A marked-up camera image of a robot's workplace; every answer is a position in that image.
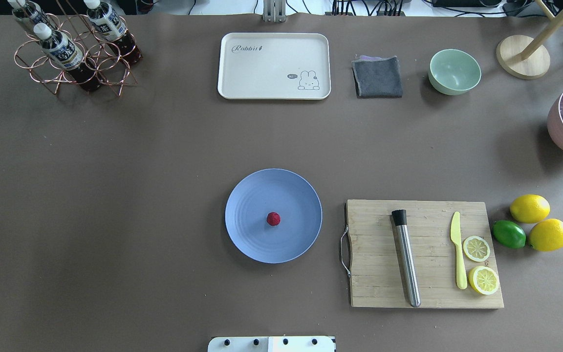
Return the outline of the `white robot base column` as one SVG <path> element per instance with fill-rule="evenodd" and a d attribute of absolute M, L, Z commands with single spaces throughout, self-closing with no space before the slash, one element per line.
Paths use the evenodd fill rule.
<path fill-rule="evenodd" d="M 335 352 L 335 337 L 325 335 L 299 336 L 237 336 L 216 337 L 208 343 L 208 352 Z"/>

